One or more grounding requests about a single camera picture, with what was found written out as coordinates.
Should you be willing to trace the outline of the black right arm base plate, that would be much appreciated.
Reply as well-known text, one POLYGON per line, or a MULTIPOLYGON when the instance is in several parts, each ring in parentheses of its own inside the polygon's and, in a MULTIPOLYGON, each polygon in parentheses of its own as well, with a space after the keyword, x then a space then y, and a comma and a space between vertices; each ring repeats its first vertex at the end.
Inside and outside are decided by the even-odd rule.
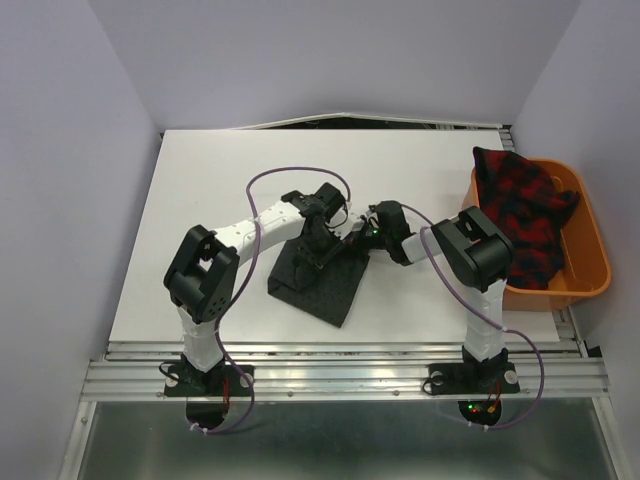
POLYGON ((507 362, 497 366, 474 362, 432 363, 422 382, 422 390, 431 396, 481 396, 489 393, 520 392, 515 366, 507 362))

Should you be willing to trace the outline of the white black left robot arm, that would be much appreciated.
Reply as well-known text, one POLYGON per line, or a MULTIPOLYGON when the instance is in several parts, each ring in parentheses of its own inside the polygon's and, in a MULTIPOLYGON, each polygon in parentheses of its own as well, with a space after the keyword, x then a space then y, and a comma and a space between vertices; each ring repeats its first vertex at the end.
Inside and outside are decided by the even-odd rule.
POLYGON ((325 183, 310 195, 286 193, 263 212, 255 211, 233 225, 189 229, 163 284, 182 320, 187 379, 199 393, 213 393, 222 384, 219 323, 248 284, 235 286, 239 267, 247 263, 251 276, 261 253, 291 242, 287 261, 293 265, 293 288, 299 291, 311 285, 340 244, 328 223, 349 209, 349 199, 325 183))

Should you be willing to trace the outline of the dark grey dotted skirt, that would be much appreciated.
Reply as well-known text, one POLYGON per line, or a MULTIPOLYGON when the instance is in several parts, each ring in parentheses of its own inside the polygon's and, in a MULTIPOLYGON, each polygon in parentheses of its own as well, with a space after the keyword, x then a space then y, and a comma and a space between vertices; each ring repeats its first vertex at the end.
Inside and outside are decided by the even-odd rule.
POLYGON ((370 257, 346 249, 324 266, 320 282, 302 292, 293 290, 293 259, 300 240, 287 241, 267 279, 273 298, 340 328, 351 309, 370 257))

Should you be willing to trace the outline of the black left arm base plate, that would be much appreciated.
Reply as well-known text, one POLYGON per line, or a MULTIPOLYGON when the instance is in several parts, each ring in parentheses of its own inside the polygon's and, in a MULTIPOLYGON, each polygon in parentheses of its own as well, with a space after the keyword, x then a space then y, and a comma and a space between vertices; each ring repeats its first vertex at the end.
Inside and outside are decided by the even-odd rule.
POLYGON ((229 397, 249 398, 247 380, 253 379, 254 367, 241 366, 246 379, 228 364, 216 366, 211 373, 194 370, 182 362, 166 362, 159 366, 168 398, 229 397))

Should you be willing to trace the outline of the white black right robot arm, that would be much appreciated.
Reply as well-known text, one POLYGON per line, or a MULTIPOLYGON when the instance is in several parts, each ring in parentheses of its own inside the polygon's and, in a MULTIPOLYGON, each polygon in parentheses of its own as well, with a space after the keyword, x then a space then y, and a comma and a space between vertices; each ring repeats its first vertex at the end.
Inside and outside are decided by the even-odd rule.
POLYGON ((493 360, 504 355, 502 303, 515 257, 511 241, 477 207, 452 219, 411 230, 397 201, 373 205, 354 223, 348 244, 361 252, 386 251, 402 266, 429 261, 445 287, 468 311, 460 366, 463 384, 482 390, 496 378, 493 360))

